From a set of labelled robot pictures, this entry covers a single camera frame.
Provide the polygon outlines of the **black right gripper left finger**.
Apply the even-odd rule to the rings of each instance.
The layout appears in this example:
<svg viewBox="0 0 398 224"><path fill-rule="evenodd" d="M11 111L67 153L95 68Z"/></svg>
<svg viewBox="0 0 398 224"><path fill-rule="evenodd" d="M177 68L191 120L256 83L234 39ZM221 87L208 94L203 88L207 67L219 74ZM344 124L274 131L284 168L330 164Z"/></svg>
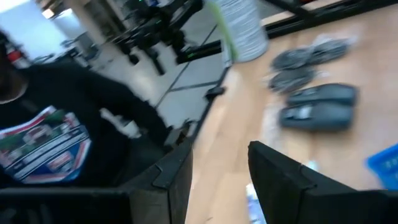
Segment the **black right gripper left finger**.
<svg viewBox="0 0 398 224"><path fill-rule="evenodd" d="M184 224L192 175L192 142L184 141L164 158L129 181L132 222Z"/></svg>

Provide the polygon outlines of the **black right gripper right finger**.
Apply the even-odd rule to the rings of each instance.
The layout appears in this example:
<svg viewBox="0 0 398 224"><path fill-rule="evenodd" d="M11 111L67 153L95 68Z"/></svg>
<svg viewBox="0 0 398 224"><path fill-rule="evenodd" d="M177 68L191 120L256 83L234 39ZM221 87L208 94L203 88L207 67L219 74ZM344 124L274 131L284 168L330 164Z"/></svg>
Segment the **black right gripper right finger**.
<svg viewBox="0 0 398 224"><path fill-rule="evenodd" d="M359 191L252 141L251 179L267 223L372 223L372 206Z"/></svg>

